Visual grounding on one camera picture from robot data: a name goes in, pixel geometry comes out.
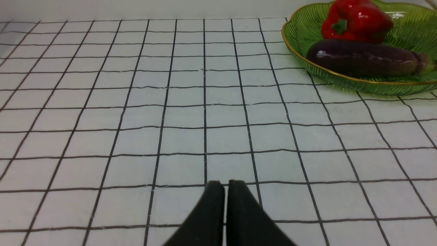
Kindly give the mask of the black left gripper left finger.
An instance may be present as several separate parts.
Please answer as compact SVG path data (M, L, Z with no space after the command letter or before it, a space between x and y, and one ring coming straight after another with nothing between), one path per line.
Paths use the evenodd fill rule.
M219 181L209 181L189 216L164 246L221 246L225 189Z

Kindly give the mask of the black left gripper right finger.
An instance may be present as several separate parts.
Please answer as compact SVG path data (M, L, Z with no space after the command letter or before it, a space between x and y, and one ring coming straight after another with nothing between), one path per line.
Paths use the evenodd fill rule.
M246 183L230 180L227 197L228 246L295 246L258 204Z

